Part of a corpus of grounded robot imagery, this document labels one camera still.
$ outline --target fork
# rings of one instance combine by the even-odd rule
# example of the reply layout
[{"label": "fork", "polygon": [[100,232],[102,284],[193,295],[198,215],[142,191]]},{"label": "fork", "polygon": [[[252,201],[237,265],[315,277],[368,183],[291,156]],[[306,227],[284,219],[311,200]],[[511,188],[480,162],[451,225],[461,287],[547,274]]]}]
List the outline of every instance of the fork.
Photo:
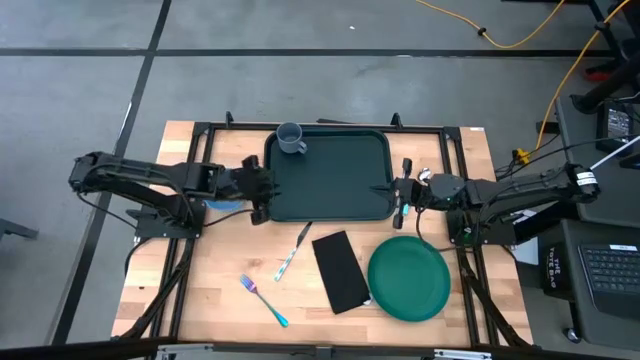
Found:
[{"label": "fork", "polygon": [[247,290],[249,290],[249,292],[252,292],[252,293],[258,295],[260,300],[262,300],[262,302],[265,305],[267,305],[267,307],[269,308],[269,310],[271,310],[271,312],[276,317],[276,319],[278,319],[278,322],[280,323],[280,326],[282,326],[282,327],[289,326],[289,322],[287,321],[287,319],[285,319],[284,316],[280,315],[276,311],[276,309],[274,309],[271,305],[269,305],[267,300],[265,300],[262,297],[262,295],[260,295],[260,293],[258,292],[258,287],[256,286],[256,284],[254,284],[254,282],[251,281],[251,279],[249,279],[249,277],[247,275],[242,274],[242,276],[240,276],[240,282],[242,282],[242,285],[244,285],[244,287],[247,288]]}]

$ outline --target mug handle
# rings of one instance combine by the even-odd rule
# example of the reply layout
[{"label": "mug handle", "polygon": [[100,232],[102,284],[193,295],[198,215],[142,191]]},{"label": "mug handle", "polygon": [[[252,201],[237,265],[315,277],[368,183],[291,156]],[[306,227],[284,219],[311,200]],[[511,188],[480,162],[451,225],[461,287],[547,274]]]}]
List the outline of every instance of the mug handle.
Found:
[{"label": "mug handle", "polygon": [[306,153],[306,152],[307,152],[307,144],[305,144],[304,142],[300,141],[300,142],[298,143],[298,151],[299,151],[301,154]]}]

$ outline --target yellow cable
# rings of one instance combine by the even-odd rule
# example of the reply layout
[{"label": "yellow cable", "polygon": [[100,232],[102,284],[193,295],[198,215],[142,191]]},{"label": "yellow cable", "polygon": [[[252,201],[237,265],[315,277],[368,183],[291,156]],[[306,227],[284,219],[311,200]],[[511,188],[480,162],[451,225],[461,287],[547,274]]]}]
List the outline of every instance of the yellow cable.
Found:
[{"label": "yellow cable", "polygon": [[[515,44],[511,44],[511,45],[501,45],[501,44],[498,44],[497,42],[495,42],[495,41],[494,41],[494,40],[493,40],[493,39],[492,39],[492,38],[487,34],[487,32],[486,32],[486,31],[484,31],[484,32],[482,33],[482,36],[484,36],[484,37],[485,37],[485,38],[486,38],[486,39],[487,39],[487,40],[488,40],[488,41],[489,41],[493,46],[495,46],[495,47],[497,47],[497,48],[500,48],[500,49],[513,49],[513,48],[516,48],[516,47],[518,47],[518,46],[520,46],[520,45],[522,45],[522,44],[526,43],[527,41],[529,41],[529,40],[530,40],[532,37],[534,37],[534,36],[535,36],[535,35],[536,35],[540,30],[542,30],[542,28],[543,28],[545,25],[547,25],[547,23],[549,22],[549,20],[551,20],[551,18],[552,18],[552,17],[553,17],[557,12],[558,12],[558,10],[560,10],[560,7],[564,4],[564,2],[565,2],[565,1],[566,1],[566,0],[561,0],[561,1],[558,3],[558,5],[556,5],[556,7],[553,9],[553,11],[551,12],[551,14],[549,14],[549,16],[547,16],[547,18],[542,22],[542,24],[540,24],[540,25],[539,25],[539,26],[538,26],[538,27],[537,27],[537,28],[536,28],[536,29],[535,29],[531,34],[529,34],[529,36],[527,36],[526,38],[524,38],[524,39],[522,39],[522,40],[518,41],[518,42],[517,42],[517,43],[515,43]],[[453,16],[453,17],[455,17],[455,18],[457,18],[457,19],[460,19],[460,20],[462,20],[462,21],[466,22],[467,24],[469,24],[469,25],[473,26],[476,30],[480,30],[480,29],[481,29],[481,27],[480,27],[480,26],[478,26],[476,23],[474,23],[473,21],[469,20],[468,18],[466,18],[466,17],[464,17],[464,16],[462,16],[462,15],[456,14],[456,13],[451,12],[451,11],[449,11],[449,10],[445,10],[445,9],[439,8],[439,7],[435,6],[435,5],[429,4],[428,2],[425,2],[425,1],[422,1],[422,0],[416,0],[416,2],[418,2],[418,3],[420,3],[420,4],[424,5],[424,6],[430,7],[430,8],[432,8],[432,9],[434,9],[434,10],[437,10],[437,11],[440,11],[440,12],[442,12],[442,13],[445,13],[445,14],[447,14],[447,15]]]},{"label": "yellow cable", "polygon": [[[604,23],[606,24],[609,21],[611,21],[611,19],[618,13],[618,11],[620,11],[620,9],[622,9],[622,7],[625,6],[629,1],[631,1],[631,0],[624,0],[622,2],[622,4],[618,5],[618,7],[615,10],[613,10],[611,12],[611,14],[609,14],[609,16],[607,16],[607,18],[604,20]],[[553,102],[556,100],[556,98],[560,94],[560,90],[562,90],[562,87],[564,86],[564,83],[567,82],[567,79],[569,78],[569,76],[571,75],[573,70],[575,70],[575,68],[578,65],[578,63],[580,62],[580,60],[582,60],[582,57],[584,56],[584,53],[587,52],[587,49],[595,41],[595,39],[598,37],[598,35],[600,35],[600,30],[596,30],[596,32],[593,34],[593,36],[591,36],[591,39],[589,39],[587,44],[584,46],[584,48],[580,52],[580,55],[578,55],[578,58],[576,59],[576,61],[573,63],[573,65],[571,66],[571,68],[567,72],[567,75],[564,76],[564,79],[562,79],[562,82],[560,82],[560,85],[558,85],[558,88],[556,89],[556,93],[553,95],[553,98],[551,99],[551,102],[549,103],[549,106],[547,107],[547,112],[544,115],[544,120],[542,120],[542,125],[540,126],[540,134],[538,134],[538,142],[536,143],[536,150],[538,150],[540,148],[540,143],[542,142],[542,135],[544,134],[544,127],[547,124],[547,119],[549,119],[549,114],[551,113],[551,108],[553,107]]]}]

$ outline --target laptop keyboard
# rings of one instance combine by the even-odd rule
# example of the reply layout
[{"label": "laptop keyboard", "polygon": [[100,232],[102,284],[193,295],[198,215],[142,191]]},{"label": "laptop keyboard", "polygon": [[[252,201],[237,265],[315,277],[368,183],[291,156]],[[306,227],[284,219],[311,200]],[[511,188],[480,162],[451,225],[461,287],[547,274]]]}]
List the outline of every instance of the laptop keyboard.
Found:
[{"label": "laptop keyboard", "polygon": [[640,294],[640,252],[635,246],[580,248],[592,291]]}]

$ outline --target gray mug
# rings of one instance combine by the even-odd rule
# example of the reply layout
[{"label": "gray mug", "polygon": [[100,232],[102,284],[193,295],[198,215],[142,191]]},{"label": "gray mug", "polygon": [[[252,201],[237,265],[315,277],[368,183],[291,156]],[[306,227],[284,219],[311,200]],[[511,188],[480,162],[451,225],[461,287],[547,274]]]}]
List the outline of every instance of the gray mug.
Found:
[{"label": "gray mug", "polygon": [[307,144],[302,141],[302,128],[296,123],[284,123],[276,129],[280,149],[288,154],[307,152]]}]

